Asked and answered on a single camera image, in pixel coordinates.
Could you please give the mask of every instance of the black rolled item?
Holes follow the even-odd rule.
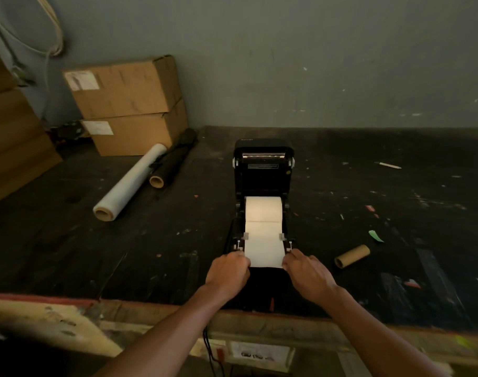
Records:
[[[162,189],[171,184],[180,169],[180,165],[194,145],[196,137],[197,133],[191,128],[187,128],[169,151],[150,165],[152,172],[148,180],[151,186]]]

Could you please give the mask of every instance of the black cable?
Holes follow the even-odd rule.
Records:
[[[220,365],[220,369],[221,369],[221,375],[222,377],[225,377],[225,369],[223,368],[223,364],[221,363],[220,360],[217,360],[216,358],[214,358],[213,356],[213,352],[211,350],[211,345],[209,343],[209,337],[207,335],[207,326],[206,328],[204,329],[204,331],[202,331],[202,339],[204,340],[204,345],[206,346],[206,350],[208,351],[208,356],[209,356],[209,364],[211,365],[211,369],[213,371],[213,375],[216,376],[216,374],[214,373],[214,368],[213,368],[213,363],[211,362],[211,360],[213,360],[214,362],[217,362],[219,365]]]

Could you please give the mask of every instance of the wall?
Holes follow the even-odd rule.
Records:
[[[49,0],[66,55],[47,120],[80,117],[62,68],[176,57],[191,126],[478,126],[478,0]],[[47,47],[35,0],[0,19]],[[43,58],[11,41],[45,102]]]

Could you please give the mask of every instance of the left hand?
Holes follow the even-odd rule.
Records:
[[[206,276],[206,285],[217,289],[224,303],[242,290],[249,278],[251,261],[243,251],[233,251],[213,260]]]

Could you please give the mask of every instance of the workbench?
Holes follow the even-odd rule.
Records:
[[[431,357],[478,364],[478,130],[204,127],[174,183],[146,183],[112,222],[92,207],[138,158],[100,157],[91,143],[62,148],[64,163],[0,202],[0,326],[48,340],[35,322],[61,328],[80,316],[106,336],[100,343],[112,342],[86,351],[118,353],[128,333],[143,333],[204,283],[235,209],[234,143],[257,137],[287,138],[295,150],[297,246]],[[335,266],[361,244],[370,256]],[[247,291],[210,336],[349,349],[287,275]],[[84,350],[65,332],[53,341],[66,347],[68,335],[78,344],[68,348]]]

